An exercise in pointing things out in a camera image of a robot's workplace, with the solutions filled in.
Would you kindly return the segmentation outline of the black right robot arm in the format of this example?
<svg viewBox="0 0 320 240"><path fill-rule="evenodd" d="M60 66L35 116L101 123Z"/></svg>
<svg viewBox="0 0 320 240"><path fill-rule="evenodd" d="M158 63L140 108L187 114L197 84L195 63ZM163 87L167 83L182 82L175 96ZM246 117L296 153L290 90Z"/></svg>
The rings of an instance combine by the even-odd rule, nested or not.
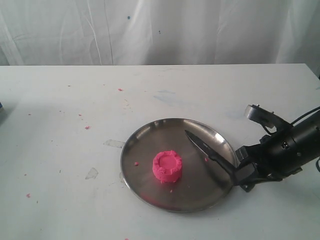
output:
<svg viewBox="0 0 320 240"><path fill-rule="evenodd" d="M236 155L240 165L234 185L246 192L257 184L295 175L320 156L320 115L316 112L295 126L265 135L259 144L239 148Z"/></svg>

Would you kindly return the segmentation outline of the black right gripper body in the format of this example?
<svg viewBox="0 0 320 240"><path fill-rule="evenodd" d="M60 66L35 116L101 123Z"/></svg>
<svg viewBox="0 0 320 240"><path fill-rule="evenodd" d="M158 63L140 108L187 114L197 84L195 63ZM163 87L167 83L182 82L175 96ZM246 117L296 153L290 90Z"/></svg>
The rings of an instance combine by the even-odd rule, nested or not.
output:
<svg viewBox="0 0 320 240"><path fill-rule="evenodd" d="M251 183L279 182L302 171L303 134L290 129L263 136L259 144L249 147L249 162L253 173Z"/></svg>

